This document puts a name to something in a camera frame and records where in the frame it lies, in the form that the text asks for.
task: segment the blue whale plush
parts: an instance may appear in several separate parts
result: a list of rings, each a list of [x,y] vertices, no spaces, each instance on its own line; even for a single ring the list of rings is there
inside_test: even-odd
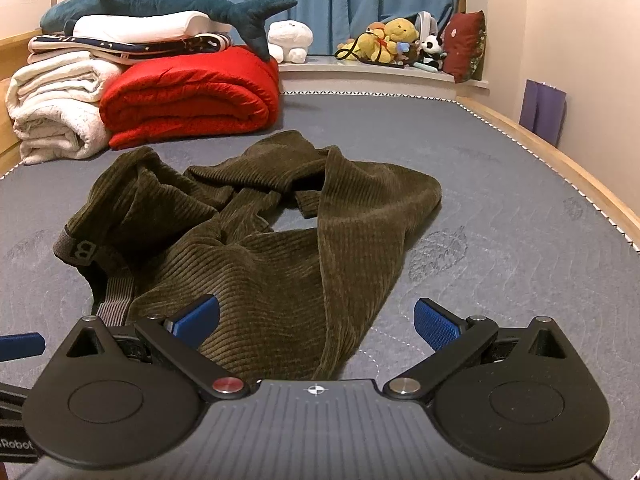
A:
[[[73,33],[76,20],[92,14],[148,18],[199,10],[214,22],[236,28],[249,48],[264,61],[270,59],[264,22],[274,14],[290,9],[296,0],[249,0],[234,4],[228,0],[64,0],[51,7],[40,20],[47,34]]]

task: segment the red pillow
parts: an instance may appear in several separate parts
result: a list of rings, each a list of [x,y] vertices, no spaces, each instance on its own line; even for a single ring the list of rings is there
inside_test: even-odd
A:
[[[447,53],[442,71],[451,74],[456,83],[471,79],[484,54],[485,42],[482,10],[454,14],[442,33],[442,49]]]

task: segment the panda plush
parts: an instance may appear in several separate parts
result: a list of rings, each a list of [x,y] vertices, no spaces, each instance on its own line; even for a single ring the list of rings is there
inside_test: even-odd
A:
[[[442,62],[447,53],[442,51],[442,39],[437,36],[427,36],[418,45],[422,63],[436,70],[442,70]]]

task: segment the red comforter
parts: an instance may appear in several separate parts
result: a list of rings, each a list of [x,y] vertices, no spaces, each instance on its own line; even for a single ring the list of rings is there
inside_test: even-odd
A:
[[[117,150],[268,128],[278,117],[279,94],[276,61],[235,46],[134,65],[104,94],[100,116]]]

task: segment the mattress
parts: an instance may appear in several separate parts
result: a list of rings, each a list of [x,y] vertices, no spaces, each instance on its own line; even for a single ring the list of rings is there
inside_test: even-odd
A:
[[[436,177],[440,208],[412,240],[404,271],[344,378],[394,377],[432,353],[415,333],[415,301],[428,296],[460,317],[501,326],[551,316],[606,394],[609,432],[596,464],[614,480],[640,466],[640,258],[576,189],[499,130],[454,102],[402,96],[300,93],[283,97],[278,123],[347,158],[393,162]],[[154,144],[177,170],[211,165],[261,136]],[[43,356],[2,364],[0,381],[31,386],[91,293],[51,251],[65,221],[120,153],[18,167],[0,182],[0,327],[40,332]],[[276,230],[306,227],[283,210]]]

